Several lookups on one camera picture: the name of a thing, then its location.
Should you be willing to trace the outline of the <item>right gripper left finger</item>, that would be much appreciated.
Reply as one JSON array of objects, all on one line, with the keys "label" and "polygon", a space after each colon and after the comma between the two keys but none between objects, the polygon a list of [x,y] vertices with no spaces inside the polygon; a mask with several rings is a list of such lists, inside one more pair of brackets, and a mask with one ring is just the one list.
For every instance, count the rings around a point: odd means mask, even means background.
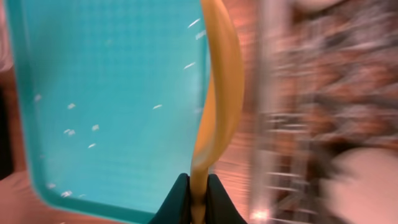
[{"label": "right gripper left finger", "polygon": [[158,212],[148,224],[190,224],[190,178],[177,177]]}]

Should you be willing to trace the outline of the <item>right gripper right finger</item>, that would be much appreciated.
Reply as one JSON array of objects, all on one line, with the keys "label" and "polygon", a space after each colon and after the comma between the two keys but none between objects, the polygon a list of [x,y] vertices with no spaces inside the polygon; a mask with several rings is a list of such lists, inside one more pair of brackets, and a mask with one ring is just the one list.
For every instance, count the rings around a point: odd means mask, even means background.
[{"label": "right gripper right finger", "polygon": [[205,199],[206,224],[247,224],[216,174],[208,176]]}]

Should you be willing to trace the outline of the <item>white paper cup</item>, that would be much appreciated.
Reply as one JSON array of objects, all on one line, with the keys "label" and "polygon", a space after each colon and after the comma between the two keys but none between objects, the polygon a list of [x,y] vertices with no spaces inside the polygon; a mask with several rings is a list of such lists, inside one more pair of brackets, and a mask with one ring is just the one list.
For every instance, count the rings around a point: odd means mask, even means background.
[{"label": "white paper cup", "polygon": [[359,148],[337,156],[343,170],[323,179],[325,205],[347,223],[397,224],[397,153]]}]

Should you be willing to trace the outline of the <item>yellow plastic spoon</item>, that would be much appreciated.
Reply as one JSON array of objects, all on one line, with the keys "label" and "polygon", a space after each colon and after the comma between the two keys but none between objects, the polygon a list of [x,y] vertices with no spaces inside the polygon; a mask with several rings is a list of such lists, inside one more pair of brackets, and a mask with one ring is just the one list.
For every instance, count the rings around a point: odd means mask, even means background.
[{"label": "yellow plastic spoon", "polygon": [[200,128],[192,157],[190,195],[192,223],[205,223],[208,169],[221,157],[238,127],[244,99],[244,65],[239,38],[228,10],[221,0],[202,0],[206,36],[210,48],[211,81],[214,107],[205,104],[203,120],[213,120],[215,127]]}]

